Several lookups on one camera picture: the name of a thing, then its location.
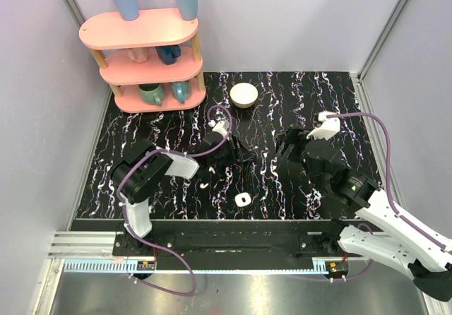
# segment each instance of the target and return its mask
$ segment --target white bowl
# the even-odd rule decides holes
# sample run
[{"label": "white bowl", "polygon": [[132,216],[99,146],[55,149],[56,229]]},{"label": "white bowl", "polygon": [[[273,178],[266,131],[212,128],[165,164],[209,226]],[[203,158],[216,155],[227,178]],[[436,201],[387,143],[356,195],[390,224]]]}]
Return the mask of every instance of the white bowl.
[{"label": "white bowl", "polygon": [[249,108],[257,100],[257,89],[250,83],[238,83],[230,91],[231,100],[239,108]]}]

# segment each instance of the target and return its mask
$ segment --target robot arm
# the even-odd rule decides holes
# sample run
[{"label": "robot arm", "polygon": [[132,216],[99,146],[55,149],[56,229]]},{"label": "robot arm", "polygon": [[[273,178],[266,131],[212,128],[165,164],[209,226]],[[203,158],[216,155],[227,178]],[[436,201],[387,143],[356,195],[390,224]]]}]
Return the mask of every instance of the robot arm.
[{"label": "robot arm", "polygon": [[120,193],[129,219],[128,226],[140,238],[145,237],[152,230],[148,211],[149,198],[153,196],[164,176],[184,179],[191,179],[195,175],[204,177],[209,175],[208,168],[211,165],[241,164],[253,162],[256,159],[256,155],[248,151],[235,135],[231,135],[224,145],[214,151],[213,148],[227,137],[229,122],[214,122],[212,127],[212,131],[207,133],[193,155],[185,156],[176,152],[151,155],[149,152],[157,147],[149,140],[143,140],[127,151],[121,162],[113,168],[111,178],[113,184],[118,187],[132,168],[146,155],[150,155],[149,160],[137,170],[132,171],[133,174],[126,180]]},{"label": "robot arm", "polygon": [[[396,214],[386,192],[374,180],[344,165],[340,152],[327,141],[340,129],[339,119],[327,117],[332,114],[320,113],[321,123],[313,131],[291,126],[286,134],[278,136],[278,152],[282,155],[293,145],[289,160],[302,163],[311,182],[329,202],[372,222],[391,238],[336,224],[333,234],[328,233],[329,239],[345,252],[366,256],[396,269],[429,296],[444,302],[450,300],[451,240],[400,206]],[[433,243],[426,234],[445,246]]]}]

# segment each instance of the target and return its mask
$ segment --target dark blue mug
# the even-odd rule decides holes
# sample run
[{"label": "dark blue mug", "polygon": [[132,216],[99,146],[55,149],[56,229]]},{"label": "dark blue mug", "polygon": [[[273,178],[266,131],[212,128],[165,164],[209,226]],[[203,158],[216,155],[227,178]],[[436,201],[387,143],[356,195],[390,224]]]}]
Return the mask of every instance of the dark blue mug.
[{"label": "dark blue mug", "polygon": [[167,45],[156,47],[157,55],[166,65],[174,64],[177,57],[181,56],[181,47],[179,45]]}]

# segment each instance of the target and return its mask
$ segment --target pink wooden shelf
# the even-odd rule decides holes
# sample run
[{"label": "pink wooden shelf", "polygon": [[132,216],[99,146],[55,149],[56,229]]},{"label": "pink wooden shelf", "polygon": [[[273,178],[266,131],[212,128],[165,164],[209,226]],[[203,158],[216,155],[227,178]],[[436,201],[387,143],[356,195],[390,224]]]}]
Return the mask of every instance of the pink wooden shelf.
[{"label": "pink wooden shelf", "polygon": [[119,50],[105,60],[108,67],[100,69],[100,75],[115,85],[186,81],[198,75],[203,67],[202,60],[193,60],[190,47],[181,47],[181,56],[170,65],[160,61],[155,48],[149,49],[149,58],[143,63],[132,61],[126,50]]},{"label": "pink wooden shelf", "polygon": [[206,97],[206,91],[198,90],[198,81],[195,78],[190,80],[191,97],[183,105],[176,100],[171,92],[171,86],[169,83],[165,84],[165,90],[167,94],[162,102],[161,106],[149,105],[144,102],[140,96],[140,88],[137,85],[124,85],[121,87],[123,95],[121,97],[115,96],[114,101],[118,108],[123,112],[136,113],[136,112],[164,112],[169,110],[185,110],[197,107],[204,101]]},{"label": "pink wooden shelf", "polygon": [[136,20],[118,12],[101,13],[81,26],[79,36],[91,49],[126,49],[180,44],[198,31],[198,19],[182,20],[176,8],[140,10]]}]

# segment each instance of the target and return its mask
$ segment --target metal floor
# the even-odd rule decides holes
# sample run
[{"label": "metal floor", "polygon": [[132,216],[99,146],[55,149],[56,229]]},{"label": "metal floor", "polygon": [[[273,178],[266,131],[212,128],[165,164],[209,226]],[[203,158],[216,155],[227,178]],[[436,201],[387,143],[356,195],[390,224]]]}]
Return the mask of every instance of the metal floor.
[{"label": "metal floor", "polygon": [[[364,267],[351,262],[351,275]],[[150,282],[189,290],[188,275],[154,275]],[[317,283],[284,275],[199,275],[195,297],[177,297],[125,275],[63,273],[53,315],[396,315],[428,314],[421,294],[400,273],[380,264],[361,279]]]}]

